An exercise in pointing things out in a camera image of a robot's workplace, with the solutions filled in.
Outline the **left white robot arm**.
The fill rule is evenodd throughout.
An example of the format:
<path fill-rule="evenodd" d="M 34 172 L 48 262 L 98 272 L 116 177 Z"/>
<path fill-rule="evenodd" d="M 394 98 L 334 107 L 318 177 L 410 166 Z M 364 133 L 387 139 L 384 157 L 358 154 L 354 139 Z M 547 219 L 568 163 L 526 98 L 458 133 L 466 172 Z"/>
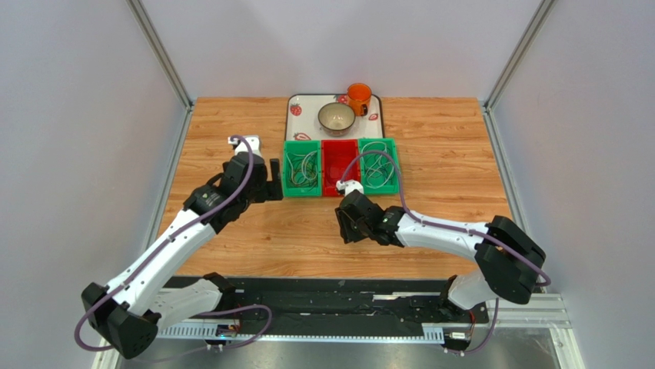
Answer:
<path fill-rule="evenodd" d="M 104 285 L 91 283 L 82 294 L 85 314 L 75 327 L 79 347 L 101 351 L 81 339 L 88 323 L 123 358 L 142 354 L 158 333 L 191 317 L 231 317 L 235 287 L 216 272 L 167 294 L 159 291 L 204 244 L 234 222 L 252 204 L 283 198 L 281 163 L 240 152 L 223 172 L 193 190 L 169 228 L 132 265 Z"/>

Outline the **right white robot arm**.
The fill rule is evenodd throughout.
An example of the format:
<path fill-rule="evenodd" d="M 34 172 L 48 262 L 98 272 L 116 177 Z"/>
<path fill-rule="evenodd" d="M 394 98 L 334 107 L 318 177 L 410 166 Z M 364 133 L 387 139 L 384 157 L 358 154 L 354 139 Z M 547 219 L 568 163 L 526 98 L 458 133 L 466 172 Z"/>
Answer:
<path fill-rule="evenodd" d="M 458 222 L 432 218 L 402 206 L 383 209 L 359 191 L 335 210 L 345 243 L 370 239 L 383 246 L 428 248 L 477 264 L 477 270 L 449 280 L 448 308 L 470 310 L 493 298 L 527 304 L 538 286 L 545 252 L 513 220 Z"/>

